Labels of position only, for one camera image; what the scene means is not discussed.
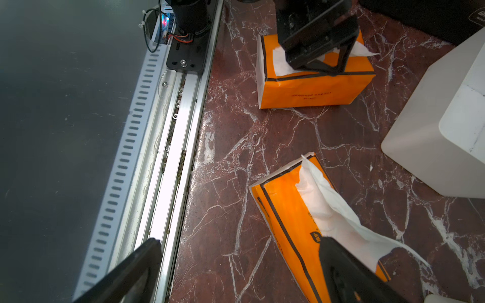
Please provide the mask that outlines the white plastic tissue box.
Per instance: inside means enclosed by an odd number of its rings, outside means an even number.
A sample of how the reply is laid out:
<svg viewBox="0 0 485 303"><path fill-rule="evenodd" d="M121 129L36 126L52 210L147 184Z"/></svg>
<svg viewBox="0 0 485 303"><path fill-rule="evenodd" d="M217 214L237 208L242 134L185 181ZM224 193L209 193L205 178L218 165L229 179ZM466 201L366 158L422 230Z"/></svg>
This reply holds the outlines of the white plastic tissue box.
<svg viewBox="0 0 485 303"><path fill-rule="evenodd" d="M484 198L484 30L425 72L381 149L443 196Z"/></svg>

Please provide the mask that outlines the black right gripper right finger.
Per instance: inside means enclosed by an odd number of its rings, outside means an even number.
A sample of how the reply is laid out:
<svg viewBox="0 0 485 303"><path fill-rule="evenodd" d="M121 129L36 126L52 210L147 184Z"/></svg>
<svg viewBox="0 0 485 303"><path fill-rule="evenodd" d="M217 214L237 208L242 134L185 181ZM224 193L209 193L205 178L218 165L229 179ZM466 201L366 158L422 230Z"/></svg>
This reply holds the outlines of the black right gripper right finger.
<svg viewBox="0 0 485 303"><path fill-rule="evenodd" d="M322 237L320 262L331 302L405 302L345 247Z"/></svg>

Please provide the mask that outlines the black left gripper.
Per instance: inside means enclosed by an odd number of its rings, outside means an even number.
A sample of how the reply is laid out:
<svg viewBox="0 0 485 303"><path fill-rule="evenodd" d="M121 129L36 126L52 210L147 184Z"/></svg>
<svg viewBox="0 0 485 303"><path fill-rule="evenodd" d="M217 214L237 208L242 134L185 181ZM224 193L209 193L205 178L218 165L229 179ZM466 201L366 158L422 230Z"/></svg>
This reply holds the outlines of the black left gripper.
<svg viewBox="0 0 485 303"><path fill-rule="evenodd" d="M299 71L341 74L359 35L352 2L275 1L277 36L289 66Z"/></svg>

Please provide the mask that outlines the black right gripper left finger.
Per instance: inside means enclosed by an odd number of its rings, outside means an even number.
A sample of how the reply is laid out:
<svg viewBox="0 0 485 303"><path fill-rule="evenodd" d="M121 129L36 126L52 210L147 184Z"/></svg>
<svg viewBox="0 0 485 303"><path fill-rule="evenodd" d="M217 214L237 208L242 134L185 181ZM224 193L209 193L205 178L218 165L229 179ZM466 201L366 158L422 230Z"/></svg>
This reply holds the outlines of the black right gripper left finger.
<svg viewBox="0 0 485 303"><path fill-rule="evenodd" d="M76 302L152 302L162 257L161 242L148 239Z"/></svg>

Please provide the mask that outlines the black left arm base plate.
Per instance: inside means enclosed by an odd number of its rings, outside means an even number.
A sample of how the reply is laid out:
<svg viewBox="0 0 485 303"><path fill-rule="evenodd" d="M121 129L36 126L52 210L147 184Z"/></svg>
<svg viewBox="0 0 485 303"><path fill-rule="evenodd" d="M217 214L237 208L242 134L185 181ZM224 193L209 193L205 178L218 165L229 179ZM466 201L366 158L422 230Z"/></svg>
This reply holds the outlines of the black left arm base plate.
<svg viewBox="0 0 485 303"><path fill-rule="evenodd" d="M175 17L167 68L202 74L219 1L168 1Z"/></svg>

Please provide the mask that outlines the orange tissue pack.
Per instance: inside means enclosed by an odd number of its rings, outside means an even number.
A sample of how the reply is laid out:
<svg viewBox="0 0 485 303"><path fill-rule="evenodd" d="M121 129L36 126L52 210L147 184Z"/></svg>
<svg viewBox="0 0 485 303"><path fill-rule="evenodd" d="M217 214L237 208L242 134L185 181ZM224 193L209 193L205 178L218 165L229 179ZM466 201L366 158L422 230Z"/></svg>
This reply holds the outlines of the orange tissue pack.
<svg viewBox="0 0 485 303"><path fill-rule="evenodd" d="M315 153L310 152L260 179L251 195L285 263L309 302L329 302L320 261L320 241L331 237L381 280L390 280L382 257L409 246L364 227L337 193Z"/></svg>
<svg viewBox="0 0 485 303"><path fill-rule="evenodd" d="M375 77L369 60L375 53L366 48L362 34L351 50L346 69L336 76L292 69L276 35L259 37L257 49L260 109L348 105Z"/></svg>

